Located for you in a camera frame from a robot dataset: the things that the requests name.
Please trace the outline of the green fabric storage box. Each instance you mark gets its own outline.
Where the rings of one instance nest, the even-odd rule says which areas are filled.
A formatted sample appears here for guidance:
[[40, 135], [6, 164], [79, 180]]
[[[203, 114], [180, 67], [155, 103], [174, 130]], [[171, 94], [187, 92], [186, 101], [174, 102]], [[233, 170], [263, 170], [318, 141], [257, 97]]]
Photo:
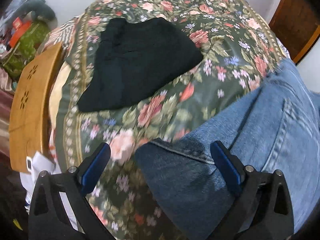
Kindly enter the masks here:
[[14, 81], [20, 78], [23, 68], [34, 59], [37, 49], [49, 32], [50, 29], [44, 22], [32, 23], [11, 52], [1, 59], [1, 67]]

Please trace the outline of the black folded garment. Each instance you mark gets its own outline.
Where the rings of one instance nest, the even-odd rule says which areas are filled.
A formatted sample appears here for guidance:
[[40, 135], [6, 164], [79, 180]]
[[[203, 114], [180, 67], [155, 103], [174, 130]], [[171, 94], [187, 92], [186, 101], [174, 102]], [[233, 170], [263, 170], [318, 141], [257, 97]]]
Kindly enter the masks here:
[[203, 55], [163, 18], [110, 20], [100, 35], [93, 77], [77, 105], [83, 113], [132, 106], [197, 66]]

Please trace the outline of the grey plush toy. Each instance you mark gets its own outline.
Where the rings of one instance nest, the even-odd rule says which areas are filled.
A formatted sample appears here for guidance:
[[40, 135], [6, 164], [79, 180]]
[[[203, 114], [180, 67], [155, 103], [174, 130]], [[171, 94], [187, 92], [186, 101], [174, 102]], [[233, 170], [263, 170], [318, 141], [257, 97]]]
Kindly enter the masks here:
[[16, 16], [26, 16], [31, 13], [31, 19], [50, 22], [55, 18], [55, 12], [43, 0], [28, 0], [24, 2], [16, 11]]

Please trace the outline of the blue denim jeans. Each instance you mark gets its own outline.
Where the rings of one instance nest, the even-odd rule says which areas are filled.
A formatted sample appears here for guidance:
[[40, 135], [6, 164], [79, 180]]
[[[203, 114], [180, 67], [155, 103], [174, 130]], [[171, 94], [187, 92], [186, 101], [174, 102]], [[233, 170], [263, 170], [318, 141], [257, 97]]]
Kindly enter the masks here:
[[188, 239], [207, 238], [234, 203], [210, 153], [215, 141], [258, 171], [282, 170], [294, 230], [303, 227], [319, 202], [319, 95], [291, 60], [178, 141], [155, 139], [136, 151], [156, 202]]

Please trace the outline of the brown wooden door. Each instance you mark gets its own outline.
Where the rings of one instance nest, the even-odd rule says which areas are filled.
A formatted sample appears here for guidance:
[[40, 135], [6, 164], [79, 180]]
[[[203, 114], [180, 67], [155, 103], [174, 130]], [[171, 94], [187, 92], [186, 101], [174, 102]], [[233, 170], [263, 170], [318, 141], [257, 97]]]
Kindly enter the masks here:
[[280, 0], [269, 26], [294, 63], [302, 61], [319, 39], [319, 17], [307, 0]]

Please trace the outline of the orange box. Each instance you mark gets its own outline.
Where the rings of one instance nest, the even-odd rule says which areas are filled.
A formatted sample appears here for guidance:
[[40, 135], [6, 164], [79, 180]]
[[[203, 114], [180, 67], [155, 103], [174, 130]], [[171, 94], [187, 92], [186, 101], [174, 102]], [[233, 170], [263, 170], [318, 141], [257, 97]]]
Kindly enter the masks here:
[[23, 22], [19, 17], [17, 17], [13, 21], [12, 26], [15, 32], [12, 34], [11, 39], [9, 41], [9, 45], [11, 46], [11, 48], [13, 48], [16, 45], [19, 39], [30, 28], [31, 23], [32, 23], [31, 21]]

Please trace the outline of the floral bed quilt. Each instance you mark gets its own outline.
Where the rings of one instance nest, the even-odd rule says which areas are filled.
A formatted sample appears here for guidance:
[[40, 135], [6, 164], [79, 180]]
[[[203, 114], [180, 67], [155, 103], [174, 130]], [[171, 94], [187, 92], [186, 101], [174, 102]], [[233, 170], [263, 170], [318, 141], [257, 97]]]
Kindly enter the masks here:
[[[161, 17], [175, 24], [204, 58], [155, 94], [119, 110], [81, 113], [76, 105], [91, 81], [100, 34], [109, 20]], [[53, 152], [62, 170], [79, 165], [101, 143], [116, 146], [87, 199], [116, 239], [182, 239], [148, 189], [133, 158], [151, 139], [174, 141], [241, 96], [289, 52], [244, 0], [96, 0], [82, 15], [49, 33], [65, 56], [52, 92]]]

